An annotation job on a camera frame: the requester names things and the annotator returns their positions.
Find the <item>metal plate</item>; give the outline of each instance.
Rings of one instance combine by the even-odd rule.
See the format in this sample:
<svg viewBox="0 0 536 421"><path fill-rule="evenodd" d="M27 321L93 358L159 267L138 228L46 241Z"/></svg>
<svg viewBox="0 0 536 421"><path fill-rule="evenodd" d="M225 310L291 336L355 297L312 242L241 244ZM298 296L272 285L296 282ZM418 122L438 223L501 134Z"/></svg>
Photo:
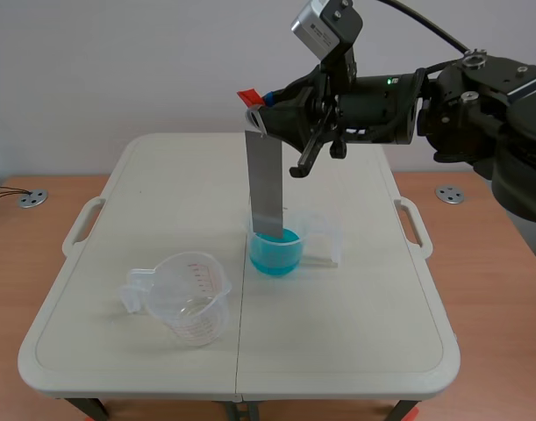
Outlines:
<svg viewBox="0 0 536 421"><path fill-rule="evenodd" d="M458 187L445 185L435 189L435 194L445 203L459 204L464 202L464 194Z"/></svg>
<svg viewBox="0 0 536 421"><path fill-rule="evenodd" d="M21 208L33 208L39 204L44 203L48 197L47 190L35 189L32 190L31 195L23 195L18 199L18 206Z"/></svg>
<svg viewBox="0 0 536 421"><path fill-rule="evenodd" d="M282 142L245 131L254 232L283 236Z"/></svg>

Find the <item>wooden table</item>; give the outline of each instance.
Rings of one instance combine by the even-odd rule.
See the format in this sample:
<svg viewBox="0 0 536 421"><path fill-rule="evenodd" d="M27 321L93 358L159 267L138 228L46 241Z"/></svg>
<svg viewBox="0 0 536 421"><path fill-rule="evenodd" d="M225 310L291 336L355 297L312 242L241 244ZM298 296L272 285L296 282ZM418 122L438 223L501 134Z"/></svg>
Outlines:
<svg viewBox="0 0 536 421"><path fill-rule="evenodd" d="M82 420L64 401L38 395L20 379L18 349L64 257L61 243L105 176L21 177L9 186L49 191L38 208L0 200L0 421ZM403 196L419 208L435 251L428 261L461 348L461 371L443 395L419 405L418 421L536 420L536 258L470 173L398 174ZM452 183L467 200L447 205L434 188ZM391 403L269 402L265 421L383 419ZM112 419L224 420L220 405L180 401L109 401Z"/></svg>

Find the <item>black wire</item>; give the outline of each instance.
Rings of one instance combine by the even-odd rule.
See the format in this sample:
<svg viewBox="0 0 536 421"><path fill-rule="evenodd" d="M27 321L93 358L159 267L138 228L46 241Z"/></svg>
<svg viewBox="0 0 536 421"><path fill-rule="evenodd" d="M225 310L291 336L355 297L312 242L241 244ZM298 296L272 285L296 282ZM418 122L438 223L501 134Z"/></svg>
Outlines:
<svg viewBox="0 0 536 421"><path fill-rule="evenodd" d="M434 64L425 70L426 75L431 75L432 73L439 72L444 68L451 66L458 62L458 60L443 61L442 63Z"/></svg>
<svg viewBox="0 0 536 421"><path fill-rule="evenodd" d="M7 189L7 190L13 190L13 191L21 191L22 193L26 193L27 195L31 195L31 193L32 193L30 190L19 189L19 188L17 188L17 187L0 186L0 189Z"/></svg>
<svg viewBox="0 0 536 421"><path fill-rule="evenodd" d="M421 25L425 26L431 32L435 33L437 36L445 40L451 46L459 50L461 53L465 54L468 51L468 48L460 41L453 38L451 35L449 35L441 28L439 28L436 24L434 24L431 20L428 20L427 18L423 17L405 4L402 4L397 0L377 0L377 2L387 4L388 6L396 9L397 11L401 11L404 15L408 15L415 21L419 22Z"/></svg>
<svg viewBox="0 0 536 421"><path fill-rule="evenodd" d="M23 195L24 193L21 192L21 191L11 191L9 193L4 193L3 195L0 196L0 199L2 199L3 197L7 197L7 196L12 196L12 195Z"/></svg>
<svg viewBox="0 0 536 421"><path fill-rule="evenodd" d="M15 190L15 191L0 191L0 195L7 195L9 193L20 193L21 195L28 195L28 193L25 193L23 191Z"/></svg>

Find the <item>orange table foot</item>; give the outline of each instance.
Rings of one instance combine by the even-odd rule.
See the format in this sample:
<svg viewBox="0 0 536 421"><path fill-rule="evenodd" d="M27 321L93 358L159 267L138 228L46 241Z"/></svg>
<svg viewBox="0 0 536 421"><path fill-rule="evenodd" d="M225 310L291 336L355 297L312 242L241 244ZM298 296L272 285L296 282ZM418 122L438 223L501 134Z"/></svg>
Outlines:
<svg viewBox="0 0 536 421"><path fill-rule="evenodd" d="M402 419L402 421L414 421L416 419L416 417L418 416L418 414L419 414L419 409L414 408L413 410L408 412L408 415L406 417L404 417Z"/></svg>

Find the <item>plastic measuring cup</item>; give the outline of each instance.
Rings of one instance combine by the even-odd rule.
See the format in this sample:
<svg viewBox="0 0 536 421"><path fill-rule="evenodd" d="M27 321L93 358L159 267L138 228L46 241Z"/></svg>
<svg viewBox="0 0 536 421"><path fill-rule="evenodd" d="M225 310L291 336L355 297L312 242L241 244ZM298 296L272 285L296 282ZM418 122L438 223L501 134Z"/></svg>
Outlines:
<svg viewBox="0 0 536 421"><path fill-rule="evenodd" d="M169 257L154 269L134 269L119 290L130 313L145 308L183 342L212 342L229 319L226 295L231 290L221 264L206 253Z"/></svg>
<svg viewBox="0 0 536 421"><path fill-rule="evenodd" d="M341 260L342 235L337 225L316 212L284 212L281 239L248 230L248 254L256 269L263 274L284 276L301 262L305 244L312 235L325 235L331 241L330 259L336 265Z"/></svg>

